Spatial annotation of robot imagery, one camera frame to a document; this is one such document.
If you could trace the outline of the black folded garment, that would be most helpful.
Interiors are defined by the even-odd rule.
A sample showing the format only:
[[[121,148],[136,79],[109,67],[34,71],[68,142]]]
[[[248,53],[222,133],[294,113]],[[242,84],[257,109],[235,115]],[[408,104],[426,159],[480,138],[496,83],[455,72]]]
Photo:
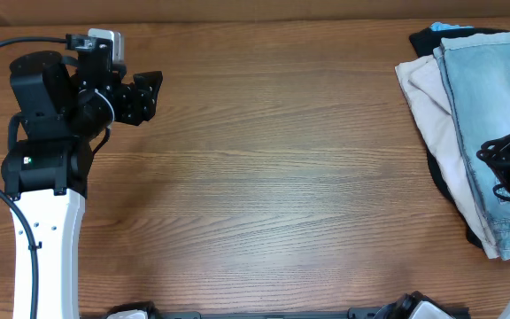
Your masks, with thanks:
[[[431,55],[433,50],[441,43],[442,38],[460,38],[475,34],[496,34],[505,33],[505,29],[468,27],[435,30],[433,27],[427,27],[423,30],[409,35],[409,41],[418,58]],[[429,148],[426,148],[427,164],[431,178],[439,192],[453,205],[455,205],[452,194],[448,190],[447,183],[442,177],[441,170],[437,164],[436,158],[431,154]]]

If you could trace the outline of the small blue cloth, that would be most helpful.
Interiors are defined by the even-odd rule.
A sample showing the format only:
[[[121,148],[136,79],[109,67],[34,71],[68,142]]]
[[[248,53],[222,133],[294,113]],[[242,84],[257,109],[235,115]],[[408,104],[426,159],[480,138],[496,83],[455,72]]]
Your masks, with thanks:
[[[473,26],[461,26],[458,24],[447,24],[440,21],[434,22],[430,25],[429,29],[433,32],[448,31],[455,29],[473,28]]]

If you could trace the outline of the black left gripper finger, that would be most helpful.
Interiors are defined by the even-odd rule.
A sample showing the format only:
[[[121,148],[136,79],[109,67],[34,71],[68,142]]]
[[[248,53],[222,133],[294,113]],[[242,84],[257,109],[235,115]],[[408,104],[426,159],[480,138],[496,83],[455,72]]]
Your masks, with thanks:
[[[163,74],[161,71],[134,74],[133,80],[137,89],[157,96],[162,85]]]
[[[150,121],[155,116],[156,108],[157,102],[151,87],[149,90],[138,90],[137,110],[144,121]]]

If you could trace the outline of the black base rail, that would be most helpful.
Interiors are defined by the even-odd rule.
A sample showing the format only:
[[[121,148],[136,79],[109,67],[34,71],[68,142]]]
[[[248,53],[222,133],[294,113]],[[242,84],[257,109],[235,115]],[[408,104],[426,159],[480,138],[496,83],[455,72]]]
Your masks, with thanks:
[[[395,302],[380,307],[350,307],[345,311],[258,312],[202,314],[197,311],[166,312],[152,301],[128,303],[111,308],[103,314],[93,313],[82,319],[158,318],[158,319],[391,319],[391,318],[454,318],[471,319],[468,307],[443,307],[416,291],[405,293]]]

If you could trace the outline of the light blue denim shorts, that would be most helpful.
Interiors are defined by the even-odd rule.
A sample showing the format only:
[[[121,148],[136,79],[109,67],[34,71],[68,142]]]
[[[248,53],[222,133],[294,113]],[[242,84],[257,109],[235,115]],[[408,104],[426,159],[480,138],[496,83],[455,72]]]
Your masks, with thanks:
[[[434,55],[475,202],[500,258],[510,260],[510,202],[495,196],[498,180],[476,156],[482,144],[510,134],[510,32],[444,38]]]

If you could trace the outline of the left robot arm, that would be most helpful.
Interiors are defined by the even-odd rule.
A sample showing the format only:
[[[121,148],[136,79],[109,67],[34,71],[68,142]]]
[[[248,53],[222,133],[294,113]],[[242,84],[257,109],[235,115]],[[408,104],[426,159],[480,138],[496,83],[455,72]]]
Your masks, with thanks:
[[[78,244],[88,197],[88,176],[111,125],[138,126],[156,112],[160,71],[123,82],[124,65],[112,55],[78,58],[38,51],[10,64],[10,84],[20,111],[9,125],[2,163],[4,192],[23,213],[15,219],[16,268],[13,315],[77,318]]]

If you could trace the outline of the beige folded garment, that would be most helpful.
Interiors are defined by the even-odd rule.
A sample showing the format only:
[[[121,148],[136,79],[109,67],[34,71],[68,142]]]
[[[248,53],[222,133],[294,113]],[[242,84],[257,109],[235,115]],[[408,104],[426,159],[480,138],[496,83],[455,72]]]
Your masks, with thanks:
[[[487,221],[476,207],[456,137],[451,105],[435,58],[431,55],[395,67],[415,124],[429,154],[436,159],[452,202],[490,259],[499,257]]]

